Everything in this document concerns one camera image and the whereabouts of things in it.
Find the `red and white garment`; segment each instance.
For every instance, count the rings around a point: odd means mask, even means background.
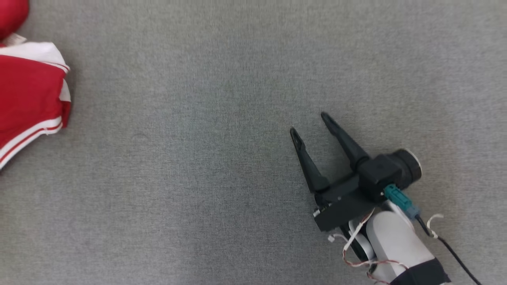
[[[67,126],[68,71],[53,43],[0,48],[0,169],[40,135]]]

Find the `electrical wire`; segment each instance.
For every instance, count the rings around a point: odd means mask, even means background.
[[[477,284],[477,285],[482,285],[478,280],[477,278],[475,278],[475,276],[470,272],[470,270],[465,266],[465,264],[461,261],[461,259],[458,257],[458,255],[456,254],[456,252],[454,252],[454,250],[451,248],[451,246],[441,237],[439,237],[435,231],[431,230],[431,228],[429,227],[429,223],[431,222],[431,220],[433,218],[443,218],[443,216],[441,214],[436,214],[436,215],[433,215],[429,220],[428,220],[428,226],[426,226],[424,224],[424,221],[422,220],[421,216],[420,215],[416,215],[415,216],[415,219],[419,222],[419,224],[421,225],[422,227],[422,230],[426,233],[426,235],[428,235],[429,237],[432,237],[432,238],[436,238],[438,239],[439,241],[441,241],[444,246],[450,251],[450,253],[452,254],[452,256],[454,256],[454,258],[456,259],[456,261],[459,263],[459,265],[461,265],[461,267],[463,268],[463,270],[465,270],[465,272],[470,276],[470,278]]]
[[[335,241],[335,237],[341,237],[343,238],[347,243],[345,244],[345,246],[343,246],[343,251],[342,251],[342,258],[343,258],[343,261],[345,262],[345,264],[347,264],[348,266],[351,266],[351,267],[361,267],[361,266],[369,266],[371,268],[372,265],[374,264],[385,264],[385,263],[392,263],[392,264],[396,264],[396,265],[399,265],[399,266],[402,266],[403,268],[405,268],[405,270],[408,270],[408,266],[406,266],[405,264],[399,262],[399,261],[396,261],[396,260],[367,260],[367,261],[363,261],[363,262],[350,262],[347,260],[347,258],[345,257],[345,254],[347,252],[347,250],[349,249],[350,245],[352,244],[352,242],[354,241],[354,239],[356,238],[356,236],[358,235],[359,231],[361,230],[361,228],[363,227],[363,225],[370,219],[370,217],[373,215],[373,212],[374,212],[375,209],[373,209],[369,214],[367,214],[362,220],[361,222],[359,223],[359,225],[356,227],[355,231],[350,235],[350,238],[347,239],[345,238],[345,236],[341,235],[341,234],[332,234],[332,235],[329,235],[328,236],[328,240],[330,242],[333,242]],[[386,281],[383,281],[383,280],[379,280],[377,278],[375,278],[374,276],[372,276],[368,271],[366,272],[366,276],[371,279],[371,280],[374,280],[375,281],[375,284],[376,283],[383,283],[383,284],[387,284],[387,285],[390,285],[389,282],[386,282]]]

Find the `black cable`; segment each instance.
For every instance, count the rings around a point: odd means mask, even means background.
[[[433,237],[432,234],[429,233],[429,230],[428,228],[426,227],[426,225],[424,224],[424,221],[422,220],[421,216],[419,215],[416,215],[415,216],[415,219],[419,222],[419,224],[421,225],[422,229],[424,230],[424,232],[429,236],[429,237]],[[465,264],[461,261],[461,259],[459,258],[459,256],[454,252],[454,250],[451,248],[451,246],[441,237],[438,237],[437,238],[439,241],[441,241],[445,247],[450,251],[450,253],[452,254],[452,256],[454,256],[454,258],[456,259],[456,261],[459,263],[459,265],[461,265],[461,267],[463,268],[463,270],[465,270],[465,272],[470,276],[470,278],[477,284],[477,285],[482,285],[478,280],[477,278],[475,278],[475,276],[470,272],[470,270],[465,266]]]

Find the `gray fabric surface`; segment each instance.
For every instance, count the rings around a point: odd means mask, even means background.
[[[499,1],[32,1],[72,67],[68,129],[0,172],[1,284],[371,284],[312,218],[295,126],[331,179],[328,111],[484,284],[505,284],[507,7]],[[472,284],[418,234],[455,284]]]

